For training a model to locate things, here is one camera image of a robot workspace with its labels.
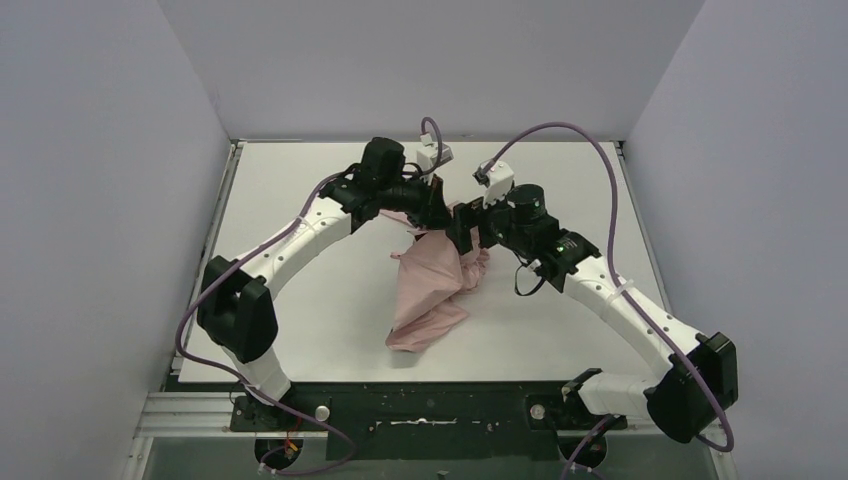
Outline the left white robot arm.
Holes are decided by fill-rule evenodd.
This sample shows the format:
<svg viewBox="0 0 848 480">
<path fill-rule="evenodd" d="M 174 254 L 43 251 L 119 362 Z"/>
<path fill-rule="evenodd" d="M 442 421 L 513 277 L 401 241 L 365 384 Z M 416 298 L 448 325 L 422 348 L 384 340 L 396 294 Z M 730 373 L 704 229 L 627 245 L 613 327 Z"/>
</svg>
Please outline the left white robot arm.
<svg viewBox="0 0 848 480">
<path fill-rule="evenodd" d="M 375 137 L 359 161 L 321 181 L 299 215 L 253 250 L 205 267 L 197 324 L 230 358 L 254 397 L 271 404 L 292 387 L 273 344 L 279 332 L 274 300 L 282 288 L 334 243 L 382 211 L 399 212 L 415 226 L 443 229 L 451 216 L 437 168 L 453 154 L 422 135 L 411 171 L 404 147 Z"/>
</svg>

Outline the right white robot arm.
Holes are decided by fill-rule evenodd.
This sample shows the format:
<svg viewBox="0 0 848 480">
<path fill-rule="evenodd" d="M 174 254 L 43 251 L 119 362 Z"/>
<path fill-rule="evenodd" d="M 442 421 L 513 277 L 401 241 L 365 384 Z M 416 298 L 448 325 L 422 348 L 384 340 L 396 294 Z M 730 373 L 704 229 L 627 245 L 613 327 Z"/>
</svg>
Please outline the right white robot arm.
<svg viewBox="0 0 848 480">
<path fill-rule="evenodd" d="M 648 376 L 628 376 L 592 367 L 567 383 L 568 395 L 589 413 L 649 419 L 667 437 L 688 443 L 738 400 L 734 343 L 684 324 L 615 273 L 594 244 L 547 212 L 540 186 L 519 185 L 492 204 L 478 198 L 451 212 L 447 235 L 460 252 L 470 249 L 474 235 L 484 248 L 511 251 L 594 313 L 650 368 Z"/>
</svg>

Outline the pink folding umbrella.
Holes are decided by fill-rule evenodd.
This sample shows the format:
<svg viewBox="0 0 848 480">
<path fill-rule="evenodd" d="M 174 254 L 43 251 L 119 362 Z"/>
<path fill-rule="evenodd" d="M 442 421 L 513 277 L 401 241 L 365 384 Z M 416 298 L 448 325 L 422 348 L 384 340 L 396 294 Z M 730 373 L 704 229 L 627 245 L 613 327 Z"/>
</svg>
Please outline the pink folding umbrella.
<svg viewBox="0 0 848 480">
<path fill-rule="evenodd" d="M 488 270 L 490 254 L 471 230 L 472 250 L 460 254 L 442 230 L 421 230 L 406 215 L 383 210 L 381 215 L 404 225 L 414 237 L 398 262 L 394 322 L 385 345 L 392 351 L 420 353 L 442 339 L 469 316 L 456 301 L 473 293 Z"/>
</svg>

